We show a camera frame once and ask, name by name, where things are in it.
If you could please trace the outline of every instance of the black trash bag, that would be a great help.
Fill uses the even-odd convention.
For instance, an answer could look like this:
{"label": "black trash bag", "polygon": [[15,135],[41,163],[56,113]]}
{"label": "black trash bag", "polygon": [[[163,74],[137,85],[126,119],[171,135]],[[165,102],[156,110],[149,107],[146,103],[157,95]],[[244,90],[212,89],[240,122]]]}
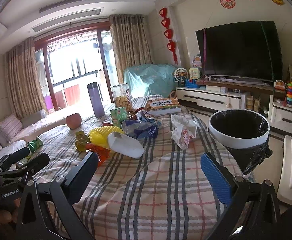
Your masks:
{"label": "black trash bag", "polygon": [[[211,120],[211,125],[219,132],[242,139],[258,138],[268,130],[268,122],[259,114],[243,110],[227,110],[215,114]],[[246,149],[233,149],[227,147],[227,150],[235,158],[238,166],[244,175],[251,172],[258,164],[261,164],[265,158],[269,158],[273,152],[268,146],[267,141]]]}
{"label": "black trash bag", "polygon": [[259,114],[243,110],[227,110],[215,114],[211,125],[219,132],[242,139],[257,138],[268,130],[267,121]]}
{"label": "black trash bag", "polygon": [[242,173],[246,175],[253,171],[257,165],[261,164],[265,158],[269,158],[273,154],[273,151],[269,149],[268,142],[269,136],[267,141],[265,141],[263,144],[256,145],[254,147],[246,149],[233,149],[227,146],[225,147],[235,158]]}

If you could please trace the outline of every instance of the blue gripper pad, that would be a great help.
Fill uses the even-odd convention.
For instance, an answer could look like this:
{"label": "blue gripper pad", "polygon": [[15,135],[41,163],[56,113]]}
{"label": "blue gripper pad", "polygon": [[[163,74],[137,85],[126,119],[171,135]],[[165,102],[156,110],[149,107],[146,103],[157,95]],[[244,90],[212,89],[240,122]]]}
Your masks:
{"label": "blue gripper pad", "polygon": [[229,206],[232,199],[231,185],[206,153],[201,156],[200,165],[219,201]]}

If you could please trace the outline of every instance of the book cover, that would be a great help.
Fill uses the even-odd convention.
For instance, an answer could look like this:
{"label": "book cover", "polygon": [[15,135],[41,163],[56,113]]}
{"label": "book cover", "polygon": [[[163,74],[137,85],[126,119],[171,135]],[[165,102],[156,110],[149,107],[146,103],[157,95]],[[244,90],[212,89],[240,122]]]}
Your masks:
{"label": "book cover", "polygon": [[161,110],[161,109],[169,109],[169,108],[176,108],[180,107],[177,98],[161,98],[155,100],[148,100],[145,111],[154,111],[154,110]]}

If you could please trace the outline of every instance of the purple tumbler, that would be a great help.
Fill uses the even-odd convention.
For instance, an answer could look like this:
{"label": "purple tumbler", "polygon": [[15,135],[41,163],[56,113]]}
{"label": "purple tumbler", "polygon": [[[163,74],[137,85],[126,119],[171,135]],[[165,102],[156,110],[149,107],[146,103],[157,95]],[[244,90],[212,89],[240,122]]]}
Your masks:
{"label": "purple tumbler", "polygon": [[97,82],[93,82],[87,85],[88,94],[90,97],[90,101],[93,106],[95,117],[101,117],[105,115],[105,110],[102,105],[101,96],[99,94]]}

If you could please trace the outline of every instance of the white drawer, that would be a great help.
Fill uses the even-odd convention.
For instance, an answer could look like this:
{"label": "white drawer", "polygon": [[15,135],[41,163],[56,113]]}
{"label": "white drawer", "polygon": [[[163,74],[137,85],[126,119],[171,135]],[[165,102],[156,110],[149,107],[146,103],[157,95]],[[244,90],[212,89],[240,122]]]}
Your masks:
{"label": "white drawer", "polygon": [[[195,102],[198,106],[218,111],[228,109],[226,107],[229,100],[227,96],[180,89],[176,89],[176,93],[178,99]],[[230,103],[232,105],[232,108],[234,109],[241,108],[241,98],[235,98],[230,96]]]}
{"label": "white drawer", "polygon": [[273,107],[270,125],[280,130],[292,133],[292,112]]}

